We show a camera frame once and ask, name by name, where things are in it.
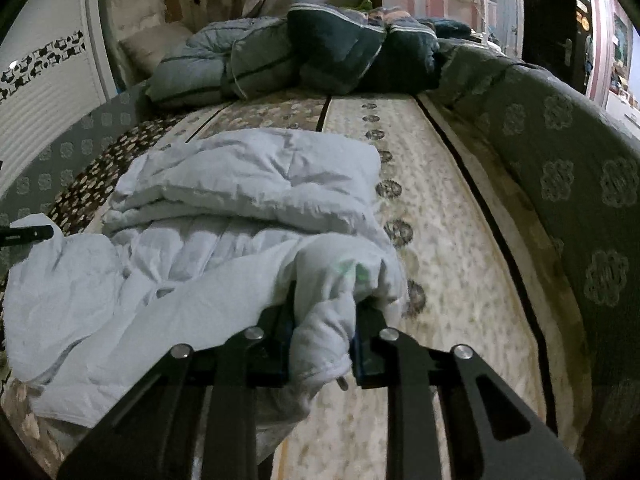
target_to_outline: white fabric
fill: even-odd
[[[42,391],[36,415],[93,426],[172,345],[222,344],[295,280],[291,382],[258,397],[266,456],[350,369],[356,303],[373,295],[389,322],[403,304],[401,264],[372,213],[379,170],[373,146],[274,128],[139,157],[105,214],[111,238],[56,227],[10,271],[7,354]]]

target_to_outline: white comforter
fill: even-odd
[[[258,398],[264,457],[350,369],[356,303],[380,298],[391,322],[404,303],[401,264],[373,216],[379,170],[373,146],[274,128],[137,158],[104,217],[110,237],[56,228],[10,271],[6,348],[39,391],[36,415],[92,427],[172,345],[222,344],[296,280],[292,380]]]

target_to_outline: bed sheet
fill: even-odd
[[[380,198],[378,220],[396,245],[409,277],[410,306],[399,328],[432,348],[449,350],[459,342],[473,346],[543,420],[550,414],[555,418],[562,440],[574,450],[581,424],[574,407],[586,409],[590,398],[585,400],[583,391],[590,393],[590,387],[585,386],[590,384],[588,374],[582,373],[580,359],[558,337],[562,324],[548,315],[550,304],[569,304],[568,311],[575,304],[570,288],[556,290],[541,285],[548,275],[566,281],[554,264],[554,247],[538,223],[523,236],[527,241],[542,240],[539,245],[543,246],[540,250],[544,258],[535,254],[535,247],[511,248],[525,275],[529,293],[526,301],[542,320],[541,342],[527,322],[519,294],[522,291],[510,273],[504,247],[492,234],[478,197],[456,165],[450,147],[428,120],[425,103],[408,96],[389,95],[329,99],[291,89],[252,102],[204,108],[177,118],[172,124],[149,121],[145,128],[132,130],[96,159],[56,200],[50,215],[58,214],[54,220],[68,234],[99,231],[110,187],[128,162],[149,148],[162,149],[176,139],[274,126],[338,132],[368,140],[382,160],[381,180],[376,187]],[[463,150],[464,146],[459,144],[458,149]],[[474,178],[480,177],[476,171]],[[82,197],[86,195],[85,186],[92,182],[93,187],[102,185],[90,194],[87,204]],[[483,195],[493,192],[492,183],[487,182]],[[501,199],[492,194],[494,210]],[[506,217],[504,211],[500,214],[511,218],[513,207],[511,204]],[[518,230],[514,226],[511,229],[516,233],[505,238],[513,245]],[[539,265],[521,266],[527,255]],[[547,362],[546,371],[544,363],[541,366],[540,348]],[[326,387],[309,420],[301,423],[278,448],[272,478],[384,476],[386,392],[360,390],[353,378],[347,379],[349,391],[343,392],[335,384]],[[36,420],[30,413],[24,384],[9,376],[4,386],[2,407],[14,428],[40,465],[55,474],[69,448],[68,442],[57,432],[59,428]],[[446,457],[442,418],[437,410],[436,416],[440,452]],[[444,467],[444,475],[449,478],[448,466]]]

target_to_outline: patterned bed sheet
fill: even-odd
[[[274,126],[336,132],[368,141],[376,146],[382,161],[376,187],[378,220],[409,277],[410,304],[399,328],[433,348],[449,350],[459,342],[473,346],[543,420],[558,428],[565,445],[575,450],[590,406],[590,378],[588,365],[585,373],[580,355],[559,335],[566,323],[575,324],[577,305],[569,287],[554,286],[566,284],[554,247],[531,214],[524,194],[515,192],[505,201],[504,190],[517,185],[497,159],[471,155],[473,150],[466,146],[473,148],[474,142],[468,139],[466,143],[457,139],[455,148],[448,146],[442,136],[456,134],[451,129],[448,134],[434,129],[430,107],[425,97],[328,99],[291,89],[252,102],[147,121],[96,158],[57,197],[49,216],[66,234],[99,231],[106,200],[133,158],[176,140]],[[439,119],[445,126],[447,121],[455,122],[454,117]],[[457,152],[463,152],[463,163],[470,167],[476,157],[470,173],[478,181],[480,194],[456,164],[452,153]],[[487,164],[493,171],[483,173]],[[510,232],[504,238],[513,255],[505,254],[504,245],[497,242],[490,226],[494,220],[487,219],[487,212],[479,206],[478,201],[484,200],[500,229]],[[523,212],[529,215],[522,224],[525,227],[516,227],[514,220],[517,223]],[[515,259],[524,279],[513,276],[508,258]],[[518,280],[526,288],[524,299],[523,283],[518,285]],[[553,315],[558,304],[565,305],[561,319]],[[526,308],[533,312],[535,326],[527,320]],[[0,374],[2,409],[30,453],[55,476],[70,444],[56,427],[30,412],[27,386],[12,378],[6,362],[2,366],[0,361]],[[360,390],[353,378],[348,382],[348,392],[331,384],[318,395],[309,420],[298,425],[278,448],[272,478],[384,476],[386,394]],[[438,427],[440,452],[446,458],[439,414]],[[448,466],[444,475],[449,477]]]

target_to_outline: black and white decorative pattern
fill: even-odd
[[[47,68],[51,68],[85,51],[82,31],[78,30],[66,38],[47,43],[34,50],[0,75],[0,104],[15,94],[21,86],[33,81]]]

